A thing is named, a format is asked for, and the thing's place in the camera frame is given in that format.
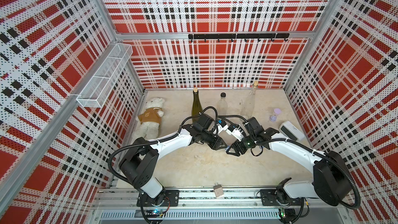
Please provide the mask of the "dark green wine bottle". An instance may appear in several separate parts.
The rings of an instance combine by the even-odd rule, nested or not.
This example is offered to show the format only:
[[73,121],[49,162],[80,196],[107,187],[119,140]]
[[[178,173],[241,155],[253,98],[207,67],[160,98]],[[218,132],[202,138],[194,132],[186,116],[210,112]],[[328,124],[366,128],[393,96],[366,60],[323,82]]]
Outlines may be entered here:
[[203,111],[201,102],[200,102],[200,97],[199,97],[199,90],[198,88],[193,89],[193,103],[192,103],[192,110],[191,110],[191,115],[192,116],[197,116]]

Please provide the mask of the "tall clear corked bottle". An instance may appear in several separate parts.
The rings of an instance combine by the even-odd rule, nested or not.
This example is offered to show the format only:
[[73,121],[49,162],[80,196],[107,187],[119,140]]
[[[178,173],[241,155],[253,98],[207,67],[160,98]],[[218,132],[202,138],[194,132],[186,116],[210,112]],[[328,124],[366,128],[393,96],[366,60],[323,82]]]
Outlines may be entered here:
[[254,108],[255,108],[255,102],[256,102],[256,92],[258,89],[258,81],[255,80],[252,84],[251,91],[249,92],[248,96],[245,98],[242,104],[242,109],[240,111],[240,115],[244,117],[245,119],[249,119],[252,117]]

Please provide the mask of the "small clear black-capped bottle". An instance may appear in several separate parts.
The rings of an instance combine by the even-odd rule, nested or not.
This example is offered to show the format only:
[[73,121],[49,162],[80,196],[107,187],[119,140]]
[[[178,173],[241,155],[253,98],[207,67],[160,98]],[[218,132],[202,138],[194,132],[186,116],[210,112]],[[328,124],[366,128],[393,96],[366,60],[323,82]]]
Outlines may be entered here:
[[227,110],[228,110],[228,103],[226,102],[226,93],[222,92],[220,94],[220,100],[217,102],[217,112],[218,112],[218,116],[224,116],[227,114]]

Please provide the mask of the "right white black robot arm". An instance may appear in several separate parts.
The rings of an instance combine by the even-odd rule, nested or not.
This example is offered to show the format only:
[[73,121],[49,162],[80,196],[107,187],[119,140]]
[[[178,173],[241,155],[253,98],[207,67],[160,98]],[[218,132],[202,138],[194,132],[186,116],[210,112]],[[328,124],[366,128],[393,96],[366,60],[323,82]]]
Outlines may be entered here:
[[310,149],[299,143],[297,139],[293,139],[284,129],[264,129],[254,117],[244,123],[244,127],[245,131],[236,124],[219,127],[220,131],[226,131],[236,138],[236,141],[226,149],[228,155],[239,157],[259,146],[294,160],[313,176],[304,180],[293,180],[288,177],[281,181],[275,190],[278,204],[288,205],[298,198],[315,198],[330,206],[337,206],[344,204],[344,198],[351,191],[355,196],[351,207],[360,204],[358,189],[338,153]]

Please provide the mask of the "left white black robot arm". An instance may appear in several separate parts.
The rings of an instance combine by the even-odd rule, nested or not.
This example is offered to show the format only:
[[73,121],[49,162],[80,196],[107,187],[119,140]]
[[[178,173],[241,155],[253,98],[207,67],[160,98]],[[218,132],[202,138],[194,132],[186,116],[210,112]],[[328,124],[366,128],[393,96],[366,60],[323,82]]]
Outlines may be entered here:
[[127,149],[119,163],[123,180],[149,198],[162,199],[165,189],[153,176],[157,162],[166,155],[192,144],[207,144],[212,150],[226,148],[219,133],[228,128],[224,120],[213,120],[203,114],[193,124],[184,124],[173,134],[158,140],[138,138],[134,147]]

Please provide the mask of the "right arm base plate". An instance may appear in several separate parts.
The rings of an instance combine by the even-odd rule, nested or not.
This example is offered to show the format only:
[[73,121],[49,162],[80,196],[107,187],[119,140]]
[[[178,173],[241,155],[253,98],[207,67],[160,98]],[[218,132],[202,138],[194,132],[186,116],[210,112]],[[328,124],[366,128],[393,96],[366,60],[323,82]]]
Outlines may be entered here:
[[289,198],[276,188],[260,189],[256,196],[260,198],[262,206],[299,207],[301,205],[306,205],[305,202],[302,203],[301,198]]

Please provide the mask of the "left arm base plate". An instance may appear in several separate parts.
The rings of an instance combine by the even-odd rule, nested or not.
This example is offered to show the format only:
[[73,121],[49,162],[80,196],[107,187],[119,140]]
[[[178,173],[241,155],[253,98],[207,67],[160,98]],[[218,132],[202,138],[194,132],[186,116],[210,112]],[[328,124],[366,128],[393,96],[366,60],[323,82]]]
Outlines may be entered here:
[[147,193],[139,194],[137,207],[175,207],[179,202],[179,190],[164,189],[155,198],[151,198]]

